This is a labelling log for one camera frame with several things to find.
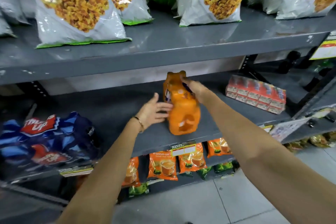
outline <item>person's left hand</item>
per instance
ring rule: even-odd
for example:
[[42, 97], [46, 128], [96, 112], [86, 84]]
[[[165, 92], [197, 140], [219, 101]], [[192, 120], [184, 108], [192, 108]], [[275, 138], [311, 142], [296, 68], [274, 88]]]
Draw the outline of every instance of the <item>person's left hand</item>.
[[168, 113], [159, 113], [159, 111], [170, 111], [173, 108], [172, 104], [158, 103], [158, 100], [159, 95], [154, 93], [153, 98], [145, 103], [136, 115], [142, 122], [144, 130], [154, 123], [163, 122], [169, 116]]

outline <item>person's right arm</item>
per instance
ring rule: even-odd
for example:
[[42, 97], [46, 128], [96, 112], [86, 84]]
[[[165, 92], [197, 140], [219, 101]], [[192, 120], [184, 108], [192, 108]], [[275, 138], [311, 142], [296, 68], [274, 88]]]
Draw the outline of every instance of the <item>person's right arm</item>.
[[246, 177], [290, 223], [336, 223], [335, 184], [201, 83], [183, 81], [210, 112]]

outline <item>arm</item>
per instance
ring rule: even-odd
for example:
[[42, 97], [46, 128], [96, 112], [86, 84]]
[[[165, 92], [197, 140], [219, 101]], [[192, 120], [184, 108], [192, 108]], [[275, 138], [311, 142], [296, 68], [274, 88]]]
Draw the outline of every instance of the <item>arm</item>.
[[336, 185], [202, 84], [183, 81], [212, 115], [246, 177], [290, 223], [335, 222]]
[[[143, 129], [151, 124], [162, 122], [172, 107], [168, 103], [158, 103], [159, 95], [146, 103], [136, 117]], [[142, 130], [140, 122], [131, 118], [123, 132], [99, 161], [87, 180], [71, 199], [57, 224], [107, 224], [111, 223], [113, 208], [118, 198], [121, 184], [132, 155], [135, 139]]]

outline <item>red and white box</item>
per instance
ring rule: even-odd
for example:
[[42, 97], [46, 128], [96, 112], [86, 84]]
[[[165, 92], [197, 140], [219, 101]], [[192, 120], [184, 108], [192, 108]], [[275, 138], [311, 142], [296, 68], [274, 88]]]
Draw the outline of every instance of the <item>red and white box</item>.
[[275, 114], [281, 113], [286, 104], [285, 90], [239, 75], [231, 77], [225, 95]]

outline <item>hand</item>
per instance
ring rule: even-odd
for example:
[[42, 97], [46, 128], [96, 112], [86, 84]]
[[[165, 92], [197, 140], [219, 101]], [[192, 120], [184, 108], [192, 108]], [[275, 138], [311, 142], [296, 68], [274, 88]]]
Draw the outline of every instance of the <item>hand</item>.
[[181, 81], [187, 84], [190, 90], [195, 94], [196, 99], [202, 104], [204, 95], [210, 90], [200, 82], [191, 81], [187, 77], [181, 77]]
[[172, 104], [158, 103], [158, 100], [159, 95], [154, 93], [154, 97], [145, 103], [136, 115], [142, 122], [144, 129], [154, 123], [163, 122], [169, 116], [167, 113], [158, 113], [159, 111], [170, 111], [173, 108]]

